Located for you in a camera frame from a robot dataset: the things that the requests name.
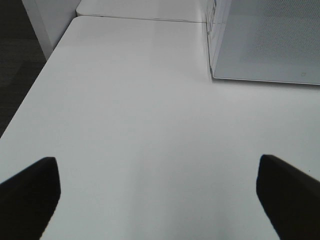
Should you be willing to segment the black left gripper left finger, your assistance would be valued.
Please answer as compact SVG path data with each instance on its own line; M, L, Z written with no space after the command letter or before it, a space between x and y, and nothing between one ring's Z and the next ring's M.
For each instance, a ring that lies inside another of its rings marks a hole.
M0 238L39 240L61 196L54 157L42 158L0 184Z

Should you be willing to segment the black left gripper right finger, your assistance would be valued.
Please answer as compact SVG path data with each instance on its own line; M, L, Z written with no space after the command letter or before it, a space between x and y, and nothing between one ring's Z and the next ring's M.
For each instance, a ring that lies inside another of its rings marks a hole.
M269 154L259 161L256 194L281 240L320 238L320 182Z

